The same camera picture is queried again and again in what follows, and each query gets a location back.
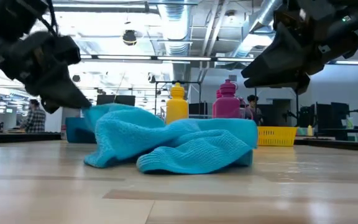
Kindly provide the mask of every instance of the person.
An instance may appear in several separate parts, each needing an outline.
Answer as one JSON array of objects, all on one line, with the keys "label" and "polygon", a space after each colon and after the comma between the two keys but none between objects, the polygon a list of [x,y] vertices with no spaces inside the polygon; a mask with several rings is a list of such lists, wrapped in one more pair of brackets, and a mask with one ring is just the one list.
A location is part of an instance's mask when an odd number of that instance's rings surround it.
[{"label": "person", "polygon": [[26,133],[42,133],[45,132],[45,111],[40,109],[38,100],[30,100],[30,110],[27,117],[23,119],[21,128],[24,128]]},{"label": "person", "polygon": [[261,125],[264,120],[262,118],[262,112],[261,110],[256,107],[256,104],[258,102],[258,96],[255,95],[249,95],[247,97],[247,101],[248,101],[248,110],[246,110],[246,118],[247,119],[251,119],[253,118],[254,121],[257,123],[257,125]]}]

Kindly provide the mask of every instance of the security camera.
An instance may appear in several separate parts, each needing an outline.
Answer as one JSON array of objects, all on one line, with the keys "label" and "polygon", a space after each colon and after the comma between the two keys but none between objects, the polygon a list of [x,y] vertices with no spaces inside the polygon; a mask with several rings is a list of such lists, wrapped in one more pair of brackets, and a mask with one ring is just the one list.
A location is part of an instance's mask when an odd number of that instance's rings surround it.
[{"label": "security camera", "polygon": [[81,81],[81,77],[79,75],[73,75],[73,82]]},{"label": "security camera", "polygon": [[151,73],[149,73],[147,75],[147,80],[149,81],[149,83],[155,83],[155,76]]},{"label": "security camera", "polygon": [[124,44],[126,44],[128,46],[136,45],[137,39],[136,39],[135,31],[134,30],[125,30],[125,33],[122,36],[122,41],[124,42]]}]

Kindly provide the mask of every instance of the plastic basket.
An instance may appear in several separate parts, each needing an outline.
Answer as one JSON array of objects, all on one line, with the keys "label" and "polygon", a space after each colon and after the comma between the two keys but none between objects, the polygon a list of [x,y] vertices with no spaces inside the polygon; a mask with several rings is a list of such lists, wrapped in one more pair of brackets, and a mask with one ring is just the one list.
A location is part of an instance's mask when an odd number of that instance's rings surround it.
[{"label": "plastic basket", "polygon": [[258,127],[258,146],[293,146],[297,127]]}]

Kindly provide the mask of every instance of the blue towel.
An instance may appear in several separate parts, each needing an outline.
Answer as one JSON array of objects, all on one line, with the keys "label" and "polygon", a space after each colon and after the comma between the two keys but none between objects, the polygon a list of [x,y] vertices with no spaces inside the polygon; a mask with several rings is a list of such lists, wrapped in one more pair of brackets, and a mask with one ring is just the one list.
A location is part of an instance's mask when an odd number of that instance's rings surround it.
[{"label": "blue towel", "polygon": [[85,157],[93,167],[144,154],[136,163],[141,172],[207,174],[231,164],[250,166],[257,146],[257,126],[246,119],[183,119],[165,125],[148,111],[120,104],[94,106],[84,116],[98,143]]}]

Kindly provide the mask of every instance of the blue box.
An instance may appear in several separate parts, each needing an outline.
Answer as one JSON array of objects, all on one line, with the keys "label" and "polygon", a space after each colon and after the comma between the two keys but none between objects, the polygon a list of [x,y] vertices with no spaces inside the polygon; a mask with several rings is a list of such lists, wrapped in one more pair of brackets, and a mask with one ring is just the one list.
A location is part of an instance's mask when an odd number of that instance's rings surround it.
[{"label": "blue box", "polygon": [[66,118],[66,136],[70,143],[96,143],[84,118]]}]

